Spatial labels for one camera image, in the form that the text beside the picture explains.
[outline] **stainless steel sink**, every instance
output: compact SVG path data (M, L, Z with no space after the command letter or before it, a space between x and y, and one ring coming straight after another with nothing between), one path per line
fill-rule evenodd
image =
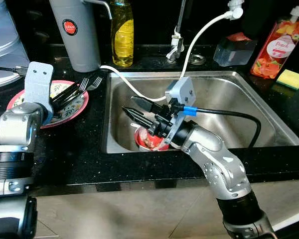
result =
M179 72L138 72L124 73L124 76L144 95L158 98L164 95L168 85L177 80ZM187 72L192 77L196 92L194 106L237 111L251 114L262 124L255 147L299 145L299 138L260 98L260 96L236 72L204 71ZM111 74L108 79L108 94L104 124L103 150L107 153L137 152L134 141L135 128L132 121L122 111L122 106L140 109L130 98L135 94L118 78ZM187 117L202 127L223 138L228 148L244 148L250 143L255 123L238 117L198 113Z

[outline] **decorative plate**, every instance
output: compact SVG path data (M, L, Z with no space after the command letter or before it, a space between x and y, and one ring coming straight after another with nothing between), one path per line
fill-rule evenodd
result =
M72 81L63 81L63 80L56 80L52 81L51 89L50 89L50 96L53 98L70 85L72 85ZM9 102L8 106L6 107L7 110L20 105L24 100L24 90L20 91L16 94ZM76 98L71 103L69 103L64 109L60 110L57 114L53 116L51 123L42 126L41 128L49 128L53 126L57 126L68 122L69 120L73 119L74 117L78 116L87 106L89 101L89 94L85 92L81 97Z

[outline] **red logo label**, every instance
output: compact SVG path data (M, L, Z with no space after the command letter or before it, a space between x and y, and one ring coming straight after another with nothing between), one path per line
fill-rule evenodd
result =
M78 28L77 28L75 22L72 20L65 19L65 20L63 20L62 24L63 24L63 29L65 30L65 32L68 35L73 36L78 31Z

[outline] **sponge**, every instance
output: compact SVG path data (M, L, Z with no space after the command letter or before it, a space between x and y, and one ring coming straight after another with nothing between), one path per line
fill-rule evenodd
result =
M277 82L293 88L299 89L299 74L290 70L284 70L277 79Z

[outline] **dish soap bottle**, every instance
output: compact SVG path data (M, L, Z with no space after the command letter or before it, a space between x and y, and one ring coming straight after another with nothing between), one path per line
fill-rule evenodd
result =
M113 62L118 66L131 66L134 50L134 20L131 3L129 0L111 0L111 11Z
M274 79L299 41L299 6L290 12L289 19L278 20L261 49L250 73Z

